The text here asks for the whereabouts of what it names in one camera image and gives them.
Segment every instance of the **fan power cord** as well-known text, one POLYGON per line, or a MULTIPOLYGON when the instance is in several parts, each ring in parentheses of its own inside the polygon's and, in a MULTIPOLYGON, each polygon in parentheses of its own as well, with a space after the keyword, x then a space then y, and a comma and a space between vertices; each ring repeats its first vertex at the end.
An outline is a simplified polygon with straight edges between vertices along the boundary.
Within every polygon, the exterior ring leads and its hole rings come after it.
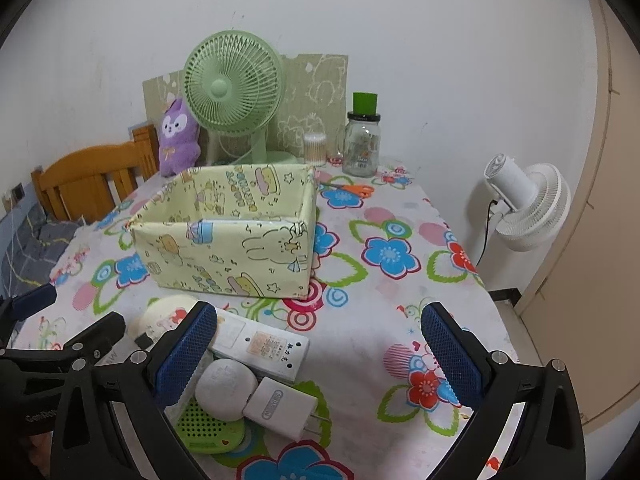
POLYGON ((480 257, 478 258, 478 262, 476 263, 476 267, 480 264, 480 260, 482 260, 482 257, 484 256, 484 252, 486 251, 486 243, 489 239, 489 220, 491 219, 491 206, 492 205, 498 205, 498 201, 497 200, 491 200, 491 202, 489 202, 489 205, 486 209, 486 224, 484 226, 484 246, 482 247, 482 254, 480 254, 480 257))

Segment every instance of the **wooden door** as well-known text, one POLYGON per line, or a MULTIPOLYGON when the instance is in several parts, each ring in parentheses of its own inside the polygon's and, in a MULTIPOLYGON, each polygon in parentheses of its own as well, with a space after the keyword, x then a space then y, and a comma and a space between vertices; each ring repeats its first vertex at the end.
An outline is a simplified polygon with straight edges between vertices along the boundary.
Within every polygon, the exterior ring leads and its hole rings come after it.
POLYGON ((640 383, 640 55, 606 7, 610 109, 578 225, 522 313, 543 363, 561 358, 583 423, 640 383))

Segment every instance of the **white power strip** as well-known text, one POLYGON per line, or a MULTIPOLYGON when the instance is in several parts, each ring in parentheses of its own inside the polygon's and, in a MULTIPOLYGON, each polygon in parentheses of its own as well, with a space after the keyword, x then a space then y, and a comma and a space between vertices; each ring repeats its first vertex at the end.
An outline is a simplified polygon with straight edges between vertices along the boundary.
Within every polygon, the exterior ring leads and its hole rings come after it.
POLYGON ((218 327, 209 349, 247 365, 258 376, 293 383, 309 350, 309 339, 216 308, 218 327))

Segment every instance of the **table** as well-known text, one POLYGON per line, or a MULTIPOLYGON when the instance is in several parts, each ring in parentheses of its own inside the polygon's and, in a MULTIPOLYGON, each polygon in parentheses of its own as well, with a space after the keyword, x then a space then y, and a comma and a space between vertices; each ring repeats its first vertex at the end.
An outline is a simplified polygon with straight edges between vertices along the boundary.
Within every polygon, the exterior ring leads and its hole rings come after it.
MULTIPOLYGON (((239 448, 197 460, 223 480, 424 480, 472 410, 460 405, 422 338, 422 307, 439 301, 487 349, 516 354, 473 264, 404 165, 387 159, 374 178, 360 179, 331 160, 317 177, 345 187, 319 188, 306 300, 194 295, 308 336, 296 387, 318 398, 325 420, 310 421, 299 443, 249 423, 239 448)), ((156 175, 77 232, 52 271, 56 303, 27 320, 14 348, 60 348, 108 312, 130 323, 154 298, 177 292, 149 277, 124 229, 163 182, 156 175)), ((482 478, 495 473, 520 413, 512 411, 482 478)))

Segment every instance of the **cartoon print paper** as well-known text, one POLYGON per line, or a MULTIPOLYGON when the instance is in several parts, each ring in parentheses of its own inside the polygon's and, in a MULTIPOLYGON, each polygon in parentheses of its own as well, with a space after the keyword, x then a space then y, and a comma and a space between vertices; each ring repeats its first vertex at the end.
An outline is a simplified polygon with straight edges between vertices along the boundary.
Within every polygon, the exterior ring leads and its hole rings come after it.
POLYGON ((310 166, 236 165, 183 171, 127 228, 160 286, 306 298, 315 222, 310 166))

